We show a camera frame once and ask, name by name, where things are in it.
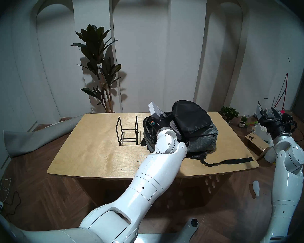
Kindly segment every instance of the gray rolled mat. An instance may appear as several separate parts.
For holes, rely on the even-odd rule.
[[[83,115],[34,132],[4,131],[4,144],[11,158],[34,151],[71,132]]]

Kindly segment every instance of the white plant pot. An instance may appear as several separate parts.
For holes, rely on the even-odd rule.
[[[239,123],[239,127],[244,128],[244,127],[245,127],[245,122],[242,122],[242,121],[241,121],[241,122]]]

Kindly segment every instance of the cardboard box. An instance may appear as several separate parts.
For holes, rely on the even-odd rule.
[[[261,159],[266,154],[267,150],[269,150],[269,145],[252,132],[245,136],[243,142],[255,160]]]

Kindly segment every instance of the white bottle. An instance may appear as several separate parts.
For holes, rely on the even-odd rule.
[[[253,186],[253,191],[255,192],[255,196],[259,197],[259,191],[260,191],[259,182],[257,180],[253,181],[252,186]]]

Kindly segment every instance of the black knob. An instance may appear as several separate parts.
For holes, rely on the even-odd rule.
[[[198,220],[197,220],[197,219],[192,219],[191,225],[192,225],[193,227],[198,226]]]

